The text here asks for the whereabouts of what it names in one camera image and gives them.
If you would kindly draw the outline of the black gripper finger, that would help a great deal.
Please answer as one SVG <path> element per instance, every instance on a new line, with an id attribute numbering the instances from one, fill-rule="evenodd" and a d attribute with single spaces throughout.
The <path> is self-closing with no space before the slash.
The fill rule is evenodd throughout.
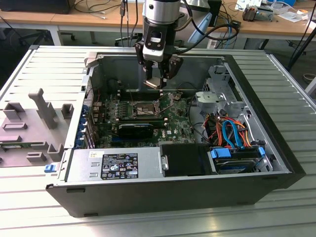
<path id="1" fill-rule="evenodd" d="M 179 72 L 182 64 L 183 58 L 178 56 L 170 56 L 164 58 L 158 63 L 158 68 L 160 72 L 160 84 L 159 88 L 164 88 L 167 85 L 167 81 L 174 78 Z"/>
<path id="2" fill-rule="evenodd" d="M 144 59 L 143 48 L 144 48 L 143 41 L 139 41 L 135 43 L 135 50 L 136 50 L 138 63 L 143 66 L 143 69 L 145 71 L 145 79 L 150 80 L 152 78 L 152 72 L 153 72 L 153 69 L 152 69 L 153 61 Z"/>

